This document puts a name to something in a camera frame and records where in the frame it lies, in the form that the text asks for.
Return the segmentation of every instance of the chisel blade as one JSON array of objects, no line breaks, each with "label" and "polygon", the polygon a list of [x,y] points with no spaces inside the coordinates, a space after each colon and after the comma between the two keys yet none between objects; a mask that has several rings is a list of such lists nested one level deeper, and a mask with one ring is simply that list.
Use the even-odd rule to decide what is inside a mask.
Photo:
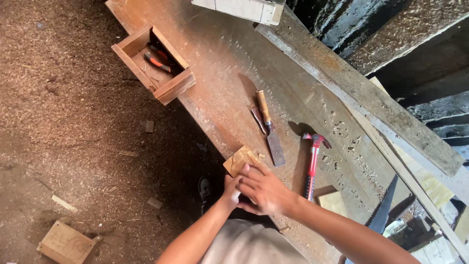
[{"label": "chisel blade", "polygon": [[269,143],[270,153],[273,159],[273,165],[275,167],[280,167],[285,165],[285,157],[283,156],[283,149],[280,145],[280,139],[277,134],[273,131],[270,131],[267,136],[267,142]]}]

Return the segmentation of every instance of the red hammer handle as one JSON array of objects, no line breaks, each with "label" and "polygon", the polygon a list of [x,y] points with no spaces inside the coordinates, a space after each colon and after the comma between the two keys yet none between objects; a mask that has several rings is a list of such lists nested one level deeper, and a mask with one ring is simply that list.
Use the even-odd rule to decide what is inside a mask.
[{"label": "red hammer handle", "polygon": [[313,201],[314,176],[316,175],[316,163],[318,162],[319,144],[311,145],[311,160],[308,167],[308,176],[306,177],[305,198]]}]

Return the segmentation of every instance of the wooden chisel handle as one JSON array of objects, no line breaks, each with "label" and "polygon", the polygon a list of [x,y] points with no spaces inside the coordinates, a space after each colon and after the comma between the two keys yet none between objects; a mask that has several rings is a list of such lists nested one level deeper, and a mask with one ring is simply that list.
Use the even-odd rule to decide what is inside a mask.
[{"label": "wooden chisel handle", "polygon": [[264,116],[264,122],[265,124],[271,124],[272,119],[270,118],[269,115],[269,109],[267,108],[267,103],[265,102],[265,96],[264,96],[264,91],[258,91],[256,92],[257,100],[259,101],[259,106],[262,111],[262,115]]}]

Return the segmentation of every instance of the saw blade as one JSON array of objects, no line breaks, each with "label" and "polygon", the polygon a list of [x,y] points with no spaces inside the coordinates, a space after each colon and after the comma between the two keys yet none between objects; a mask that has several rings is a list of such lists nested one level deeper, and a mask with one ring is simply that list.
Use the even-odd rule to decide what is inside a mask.
[{"label": "saw blade", "polygon": [[396,190],[397,178],[398,175],[394,175],[393,180],[386,190],[383,200],[378,204],[365,224],[365,226],[379,234],[383,234],[384,232],[389,210],[391,209],[391,202],[393,201],[394,191]]}]

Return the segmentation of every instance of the open wooden box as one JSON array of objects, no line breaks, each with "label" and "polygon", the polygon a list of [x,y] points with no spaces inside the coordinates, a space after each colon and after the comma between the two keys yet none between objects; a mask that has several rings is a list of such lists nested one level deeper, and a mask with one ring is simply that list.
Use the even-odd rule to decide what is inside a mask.
[{"label": "open wooden box", "polygon": [[[166,53],[167,60],[159,52],[150,49],[150,43]],[[153,93],[153,96],[164,105],[196,83],[189,65],[155,26],[147,24],[141,27],[119,44],[114,44],[112,49],[143,85]],[[158,62],[169,66],[171,73],[146,60],[144,53],[147,52],[150,52]]]}]

